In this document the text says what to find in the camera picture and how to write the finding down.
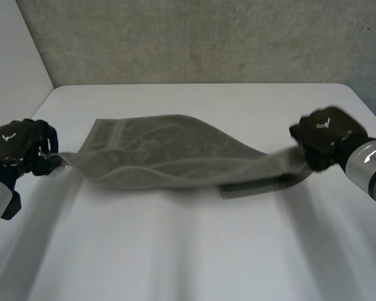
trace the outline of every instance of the gray wall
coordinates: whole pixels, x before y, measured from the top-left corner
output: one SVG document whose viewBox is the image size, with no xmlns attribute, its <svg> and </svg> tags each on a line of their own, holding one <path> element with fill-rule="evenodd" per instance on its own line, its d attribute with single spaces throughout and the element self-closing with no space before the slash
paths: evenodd
<svg viewBox="0 0 376 301">
<path fill-rule="evenodd" d="M 18 0 L 53 84 L 343 83 L 376 114 L 376 0 Z"/>
</svg>

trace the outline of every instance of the robotic hand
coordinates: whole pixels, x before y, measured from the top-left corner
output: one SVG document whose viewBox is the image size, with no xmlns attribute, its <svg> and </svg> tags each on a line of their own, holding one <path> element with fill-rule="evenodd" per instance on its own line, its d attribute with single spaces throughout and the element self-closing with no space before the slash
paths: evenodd
<svg viewBox="0 0 376 301">
<path fill-rule="evenodd" d="M 339 164 L 347 177 L 376 201 L 376 139 L 351 116 L 327 107 L 290 127 L 313 171 Z"/>
<path fill-rule="evenodd" d="M 14 190 L 16 180 L 25 173 L 50 174 L 61 165 L 57 133 L 43 120 L 13 121 L 0 127 L 0 218 L 9 220 L 20 209 Z"/>
</svg>

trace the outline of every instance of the folded towel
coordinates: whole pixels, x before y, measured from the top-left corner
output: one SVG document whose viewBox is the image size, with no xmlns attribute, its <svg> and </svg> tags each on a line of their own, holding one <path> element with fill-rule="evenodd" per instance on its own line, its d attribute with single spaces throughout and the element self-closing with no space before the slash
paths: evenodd
<svg viewBox="0 0 376 301">
<path fill-rule="evenodd" d="M 267 191 L 265 186 L 292 186 L 311 173 L 297 147 L 267 155 L 185 115 L 97 119 L 78 153 L 60 156 L 88 180 L 115 189 L 249 182 L 248 191 L 262 180 Z M 226 193 L 239 187 L 226 186 Z"/>
</svg>

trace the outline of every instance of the white logo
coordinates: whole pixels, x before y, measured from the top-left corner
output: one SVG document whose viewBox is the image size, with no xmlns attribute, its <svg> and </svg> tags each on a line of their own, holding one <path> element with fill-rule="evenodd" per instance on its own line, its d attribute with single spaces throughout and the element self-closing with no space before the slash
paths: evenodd
<svg viewBox="0 0 376 301">
<path fill-rule="evenodd" d="M 376 150 L 374 150 L 373 152 L 371 152 L 365 159 L 365 162 L 364 163 L 367 163 L 370 161 L 370 158 L 376 154 Z"/>
<path fill-rule="evenodd" d="M 324 124 L 316 124 L 316 128 L 317 129 L 328 129 L 328 126 L 330 125 L 330 117 L 328 118 L 327 122 L 325 122 Z"/>
<path fill-rule="evenodd" d="M 11 136 L 8 136 L 8 137 L 6 137 L 6 136 L 4 136 L 4 135 L 2 135 L 1 137 L 4 139 L 4 141 L 8 141 L 9 139 L 11 139 L 11 138 L 13 138 L 15 135 L 16 135 L 17 133 L 14 133 L 13 135 L 11 135 Z"/>
</svg>

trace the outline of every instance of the white wall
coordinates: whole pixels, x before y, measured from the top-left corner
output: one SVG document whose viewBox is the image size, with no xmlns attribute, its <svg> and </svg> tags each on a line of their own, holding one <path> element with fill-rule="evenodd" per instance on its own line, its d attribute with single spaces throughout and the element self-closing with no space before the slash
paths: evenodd
<svg viewBox="0 0 376 301">
<path fill-rule="evenodd" d="M 32 116 L 52 90 L 15 0 L 0 0 L 0 125 Z"/>
</svg>

